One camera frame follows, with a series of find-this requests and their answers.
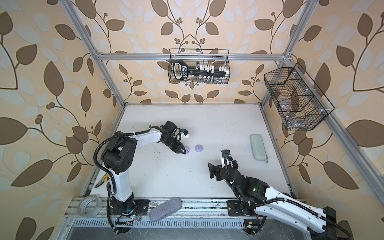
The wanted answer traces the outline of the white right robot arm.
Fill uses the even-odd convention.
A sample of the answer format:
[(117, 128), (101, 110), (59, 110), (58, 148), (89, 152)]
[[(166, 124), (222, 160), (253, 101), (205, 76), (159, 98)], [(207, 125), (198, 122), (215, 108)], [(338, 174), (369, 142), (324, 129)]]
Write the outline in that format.
[(227, 202), (229, 216), (271, 218), (303, 232), (312, 240), (354, 238), (336, 222), (333, 208), (309, 206), (259, 179), (243, 176), (235, 166), (234, 161), (217, 166), (208, 163), (210, 178), (224, 181), (236, 197)]

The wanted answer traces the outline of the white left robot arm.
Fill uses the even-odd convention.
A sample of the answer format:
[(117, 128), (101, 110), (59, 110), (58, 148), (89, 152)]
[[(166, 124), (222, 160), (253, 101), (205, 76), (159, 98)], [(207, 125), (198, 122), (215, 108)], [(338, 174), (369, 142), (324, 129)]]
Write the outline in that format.
[(188, 137), (188, 130), (180, 129), (173, 122), (167, 121), (162, 126), (150, 126), (145, 131), (116, 132), (96, 148), (94, 163), (109, 176), (107, 220), (117, 235), (128, 232), (124, 228), (123, 217), (139, 221), (149, 209), (150, 200), (136, 200), (130, 186), (129, 168), (135, 151), (145, 145), (163, 143), (176, 154), (186, 154), (181, 141)]

